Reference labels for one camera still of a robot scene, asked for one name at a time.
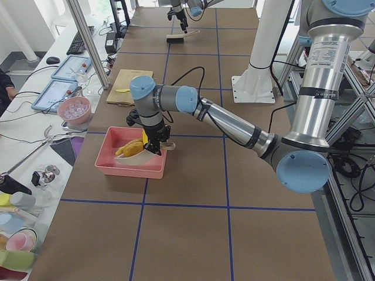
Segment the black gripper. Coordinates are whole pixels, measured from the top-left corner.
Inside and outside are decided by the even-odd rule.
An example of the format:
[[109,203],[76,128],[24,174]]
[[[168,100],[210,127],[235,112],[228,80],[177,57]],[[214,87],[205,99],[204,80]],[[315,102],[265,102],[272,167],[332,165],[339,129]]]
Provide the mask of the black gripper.
[[166,142],[170,138],[171,127],[164,122],[153,126],[144,126],[148,142],[145,144],[145,150],[161,155],[160,142]]
[[187,33],[187,27],[188,27],[188,22],[187,19],[185,18],[185,10],[183,6],[175,6],[174,7],[174,13],[176,17],[180,20],[180,27],[184,33]]

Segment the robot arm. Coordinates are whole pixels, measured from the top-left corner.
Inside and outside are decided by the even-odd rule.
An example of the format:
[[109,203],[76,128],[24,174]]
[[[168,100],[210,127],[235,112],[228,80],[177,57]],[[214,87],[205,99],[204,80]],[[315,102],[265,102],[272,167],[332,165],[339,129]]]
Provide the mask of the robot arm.
[[305,1],[301,25],[311,39],[311,49],[299,89],[294,120],[283,137],[268,133],[230,111],[200,98],[193,87],[158,85],[152,77],[139,76],[130,92],[139,124],[148,137],[146,149],[160,154],[169,138],[164,111],[188,113],[212,123],[232,141],[254,150],[276,172],[280,182],[298,193],[311,193],[328,181],[325,139],[350,44],[364,31],[373,1]]
[[189,0],[189,1],[170,1],[171,8],[167,13],[168,20],[172,20],[173,16],[179,21],[181,30],[184,33],[187,33],[188,28],[188,20],[186,15],[190,16],[191,18],[196,18],[197,16],[203,15],[204,11],[215,4],[220,3],[220,0],[213,0],[213,1],[196,1],[196,0]]

